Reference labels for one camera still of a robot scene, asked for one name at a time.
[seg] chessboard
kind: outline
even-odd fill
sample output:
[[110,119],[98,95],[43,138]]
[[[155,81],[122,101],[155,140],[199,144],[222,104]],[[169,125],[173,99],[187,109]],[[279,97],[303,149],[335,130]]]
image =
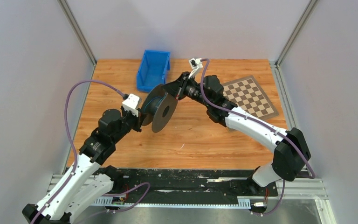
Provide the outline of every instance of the chessboard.
[[223,84],[223,95],[253,116],[266,120],[279,113],[254,76]]

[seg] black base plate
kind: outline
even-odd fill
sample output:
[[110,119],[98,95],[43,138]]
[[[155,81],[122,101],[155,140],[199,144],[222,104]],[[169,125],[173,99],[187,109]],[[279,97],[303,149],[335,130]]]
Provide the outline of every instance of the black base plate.
[[[237,196],[265,196],[265,190],[258,195],[244,192],[245,180],[208,182],[219,177],[248,177],[252,170],[194,170],[194,169],[120,169],[124,173],[124,184],[133,188],[142,182],[149,182],[151,188],[142,203],[168,204],[238,204]],[[277,196],[275,183],[267,186],[270,196]],[[126,202],[136,202],[146,187],[131,192]]]

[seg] spool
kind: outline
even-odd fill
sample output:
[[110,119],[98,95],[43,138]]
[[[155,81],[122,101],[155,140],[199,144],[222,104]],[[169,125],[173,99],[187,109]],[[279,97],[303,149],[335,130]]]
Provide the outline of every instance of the spool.
[[171,119],[177,104],[178,101],[162,88],[162,84],[154,87],[141,107],[141,112],[147,114],[142,125],[151,123],[154,133],[161,131]]

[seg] cable connector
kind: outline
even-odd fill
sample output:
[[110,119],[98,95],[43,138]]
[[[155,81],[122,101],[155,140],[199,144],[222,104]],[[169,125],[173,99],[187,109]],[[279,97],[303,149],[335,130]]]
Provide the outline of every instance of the cable connector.
[[189,64],[193,69],[189,75],[189,78],[194,78],[195,75],[199,73],[203,68],[201,58],[192,58],[189,60]]
[[252,206],[254,206],[254,207],[266,207],[267,204],[265,202],[256,202],[256,203],[252,204]]
[[132,114],[139,117],[138,106],[141,102],[141,98],[134,94],[130,94],[125,101],[123,101],[122,106],[125,111],[131,111]]

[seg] wire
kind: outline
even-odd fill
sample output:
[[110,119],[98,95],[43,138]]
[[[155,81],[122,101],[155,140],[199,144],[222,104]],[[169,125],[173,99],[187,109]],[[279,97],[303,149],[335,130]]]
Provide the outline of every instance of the wire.
[[268,203],[268,197],[269,197],[269,191],[268,191],[268,188],[266,188],[266,195],[264,197],[265,203]]
[[155,98],[153,98],[153,99],[151,99],[147,104],[146,104],[146,106],[144,107],[144,109],[143,109],[143,113],[145,113],[146,112],[146,108],[147,108],[147,106],[154,100],[154,99],[157,99],[157,98],[161,98],[162,99],[162,97],[155,97]]
[[[125,186],[126,186],[126,190],[129,190],[130,188],[128,187],[128,184],[125,184]],[[126,201],[128,199],[128,194],[125,194],[125,200],[124,201]]]
[[[254,119],[254,118],[252,118],[252,117],[248,117],[248,116],[246,116],[246,115],[244,115],[244,114],[241,114],[241,113],[238,113],[238,112],[235,112],[235,111],[231,111],[231,110],[226,109],[226,108],[223,108],[223,107],[221,107],[221,106],[217,106],[217,105],[215,105],[214,103],[212,103],[212,102],[207,98],[207,96],[205,95],[205,92],[204,92],[204,77],[205,77],[205,73],[206,73],[206,71],[207,71],[207,67],[208,67],[208,65],[209,65],[210,60],[209,60],[208,58],[204,58],[204,59],[201,59],[201,61],[202,61],[202,62],[203,62],[203,61],[206,61],[206,62],[207,62],[206,65],[205,65],[205,67],[204,67],[204,69],[203,69],[203,71],[202,71],[202,75],[201,75],[201,83],[200,83],[201,94],[202,94],[202,97],[204,98],[204,100],[205,100],[209,105],[213,106],[214,108],[220,109],[220,110],[222,110],[222,111],[226,111],[226,112],[228,112],[228,113],[232,113],[232,114],[238,115],[238,116],[240,116],[240,117],[243,117],[243,118],[245,118],[245,119],[249,119],[249,120],[251,120],[251,121],[254,121],[254,122],[258,123],[259,125],[261,125],[261,126],[267,128],[267,129],[270,130],[271,132],[275,132],[275,129],[274,129],[274,128],[270,127],[269,125],[265,124],[265,123],[262,122],[262,121],[259,121],[259,120],[257,120],[257,119]],[[308,163],[308,161],[307,161],[307,159],[305,158],[305,156],[301,153],[300,149],[294,144],[294,142],[293,142],[292,140],[290,140],[288,137],[286,137],[286,136],[283,135],[282,133],[277,132],[277,134],[278,134],[280,137],[282,137],[283,139],[285,139],[285,140],[295,149],[295,151],[298,153],[298,155],[300,156],[300,158],[301,158],[301,159],[303,160],[303,162],[305,163],[307,169],[311,172],[311,176],[308,175],[308,176],[305,176],[305,177],[306,177],[306,178],[310,178],[310,179],[315,179],[316,174],[315,174],[314,170],[312,169],[311,165]],[[283,180],[282,193],[281,193],[281,196],[280,196],[280,198],[279,198],[279,200],[278,200],[278,204],[276,204],[276,206],[275,206],[271,211],[269,211],[269,212],[266,212],[266,213],[263,213],[263,214],[260,214],[260,213],[256,213],[256,214],[259,214],[259,215],[269,215],[269,214],[273,213],[273,212],[279,207],[279,205],[281,204],[281,201],[282,201],[282,199],[283,199],[283,193],[284,193],[284,191],[285,191],[285,180]]]
[[[132,191],[135,191],[136,189],[142,187],[143,185],[147,185],[147,189],[146,189],[146,191],[143,193],[143,195],[140,197],[140,199],[137,200],[137,202],[135,202],[133,205],[131,205],[131,206],[128,207],[128,208],[120,209],[120,210],[113,210],[112,213],[115,214],[115,213],[117,213],[117,212],[128,211],[128,210],[134,208],[135,206],[137,206],[137,205],[142,201],[142,199],[146,196],[147,192],[149,192],[150,183],[149,183],[149,182],[141,183],[140,185],[138,185],[138,186],[136,186],[136,187],[134,187],[134,188],[131,188],[130,190],[128,190],[128,191],[126,191],[126,192],[123,192],[123,193],[121,193],[121,194],[109,194],[109,196],[111,196],[111,197],[117,197],[117,196],[120,196],[120,195],[123,195],[123,194],[128,194],[128,193],[130,193],[130,192],[132,192]],[[96,212],[96,213],[94,213],[94,214],[91,214],[90,216],[84,218],[82,221],[77,222],[77,223],[75,223],[75,224],[84,223],[87,219],[89,219],[89,218],[91,218],[91,217],[94,217],[94,216],[97,216],[97,215],[100,215],[100,214],[103,214],[103,213],[109,213],[109,212],[110,212],[110,210],[98,211],[98,212]]]
[[[113,89],[114,91],[116,91],[121,97],[125,97],[124,93],[122,93],[120,90],[116,89],[115,87],[102,82],[102,81],[98,81],[98,80],[83,80],[80,81],[78,83],[76,83],[68,92],[67,95],[67,99],[65,101],[65,108],[64,108],[64,122],[65,122],[65,130],[67,133],[67,137],[68,140],[70,142],[71,145],[71,149],[72,149],[72,153],[74,156],[74,162],[73,162],[73,168],[71,170],[71,173],[74,173],[76,171],[76,167],[77,167],[77,152],[76,152],[76,148],[75,145],[73,143],[72,137],[70,136],[70,132],[69,132],[69,125],[68,125],[68,104],[69,104],[69,99],[70,99],[70,95],[72,94],[73,90],[80,84],[83,83],[99,83],[102,84],[104,86],[107,86],[111,89]],[[61,185],[61,187],[51,196],[50,199],[47,200],[47,202],[42,206],[42,208],[38,211],[38,213],[34,216],[34,218],[32,219],[32,221],[30,222],[30,224],[34,224],[35,221],[37,220],[37,218],[40,216],[40,214],[46,209],[46,204],[51,204],[51,202],[55,199],[55,197],[57,197],[57,195],[65,188],[65,186],[67,186],[68,182],[70,181],[70,179],[72,178],[72,175],[69,175],[68,178],[65,180],[65,182]]]

